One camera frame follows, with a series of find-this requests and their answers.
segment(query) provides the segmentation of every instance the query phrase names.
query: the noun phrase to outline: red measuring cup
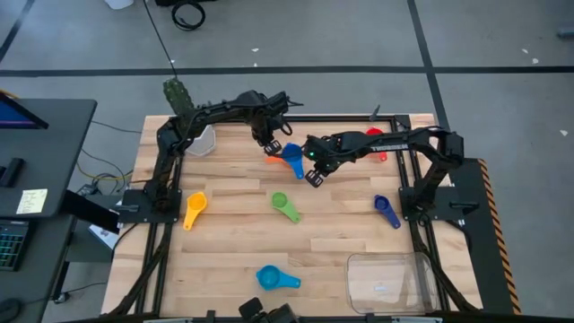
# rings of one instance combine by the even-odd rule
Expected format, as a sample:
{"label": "red measuring cup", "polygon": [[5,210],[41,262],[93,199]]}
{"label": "red measuring cup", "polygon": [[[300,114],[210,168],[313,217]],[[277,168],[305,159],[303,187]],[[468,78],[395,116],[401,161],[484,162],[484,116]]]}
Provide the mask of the red measuring cup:
{"label": "red measuring cup", "polygon": [[[375,128],[375,127],[370,127],[366,134],[367,135],[381,135],[383,133],[383,130],[379,129],[379,128]],[[384,162],[387,160],[387,152],[382,152],[382,153],[378,153],[378,158]]]}

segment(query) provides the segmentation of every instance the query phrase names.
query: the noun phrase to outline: keyboard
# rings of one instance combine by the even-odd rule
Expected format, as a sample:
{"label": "keyboard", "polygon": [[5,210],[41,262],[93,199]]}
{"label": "keyboard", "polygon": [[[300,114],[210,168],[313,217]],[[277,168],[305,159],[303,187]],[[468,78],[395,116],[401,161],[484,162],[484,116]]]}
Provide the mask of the keyboard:
{"label": "keyboard", "polygon": [[25,221],[0,220],[0,270],[18,270],[28,229]]}

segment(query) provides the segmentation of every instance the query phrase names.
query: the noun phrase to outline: concrete floor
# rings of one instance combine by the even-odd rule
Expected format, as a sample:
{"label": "concrete floor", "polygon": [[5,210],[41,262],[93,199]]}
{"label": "concrete floor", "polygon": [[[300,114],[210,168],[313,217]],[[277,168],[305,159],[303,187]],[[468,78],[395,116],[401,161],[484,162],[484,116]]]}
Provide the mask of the concrete floor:
{"label": "concrete floor", "polygon": [[[0,0],[0,41],[26,0]],[[556,39],[574,24],[568,0],[417,0],[435,66],[574,65],[574,41]],[[406,1],[220,0],[204,5],[196,32],[176,29],[150,2],[177,68],[314,65],[422,66]],[[139,129],[144,116],[168,114],[161,83],[168,75],[3,77],[7,70],[168,68],[140,1],[111,11],[102,0],[36,0],[4,59],[0,88],[26,98],[89,98],[95,119]],[[570,252],[574,218],[574,74],[439,74],[450,127],[468,156],[489,163],[491,182],[525,314],[574,318]],[[306,104],[297,113],[434,112],[425,74],[183,75],[196,102],[232,99],[256,89],[286,90]],[[561,130],[571,132],[562,135]],[[138,136],[92,126],[84,148],[131,170]],[[82,155],[91,173],[113,171]],[[70,188],[86,182],[75,173]],[[109,265],[76,265],[65,288],[105,281]],[[105,288],[49,305],[44,321],[94,317]]]}

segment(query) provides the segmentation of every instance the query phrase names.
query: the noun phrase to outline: monitor screen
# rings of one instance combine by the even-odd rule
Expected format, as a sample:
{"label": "monitor screen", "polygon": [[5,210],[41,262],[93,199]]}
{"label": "monitor screen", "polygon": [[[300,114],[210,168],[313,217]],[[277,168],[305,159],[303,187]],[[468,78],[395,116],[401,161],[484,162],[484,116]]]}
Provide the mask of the monitor screen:
{"label": "monitor screen", "polygon": [[0,129],[48,128],[48,124],[36,117],[16,101],[0,94]]}

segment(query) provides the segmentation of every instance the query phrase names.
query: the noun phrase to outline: wooden table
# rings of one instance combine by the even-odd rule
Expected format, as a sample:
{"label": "wooden table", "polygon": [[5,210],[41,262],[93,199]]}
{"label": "wooden table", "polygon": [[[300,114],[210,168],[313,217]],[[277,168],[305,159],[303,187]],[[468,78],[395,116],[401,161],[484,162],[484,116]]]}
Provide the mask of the wooden table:
{"label": "wooden table", "polygon": [[[157,154],[155,132],[166,119],[146,118],[134,181],[151,177]],[[435,124],[431,114],[411,115],[411,122],[413,127]],[[307,134],[365,131],[373,126],[390,131],[388,123],[305,122],[291,126],[291,137],[276,132],[282,144],[303,144]],[[183,165],[180,186],[184,198],[201,190],[208,196],[208,206],[191,231],[184,231],[181,221],[173,229],[161,316],[204,317],[208,310],[216,310],[218,317],[237,317],[239,305],[254,296],[267,310],[289,302],[298,315],[357,315],[347,301],[345,265],[349,256],[413,251],[407,223],[395,230],[372,206],[376,194],[387,196],[402,219],[395,153],[385,162],[373,156],[346,163],[320,188],[313,188],[305,180],[296,180],[281,164],[265,164],[262,148],[251,138],[248,126],[218,124],[214,128],[215,151],[202,158],[186,156]],[[424,174],[430,162],[421,154],[419,159]],[[305,170],[311,167],[305,160]],[[410,163],[407,169],[413,183]],[[300,223],[292,223],[271,207],[275,191],[284,192],[296,205]],[[441,222],[434,223],[434,230],[445,272],[459,291],[480,307],[464,234]],[[117,247],[102,312],[116,307],[139,276],[147,232],[148,225],[140,224]],[[264,292],[255,274],[267,264],[299,277],[301,288]],[[151,298],[148,292],[146,309],[151,308]]]}

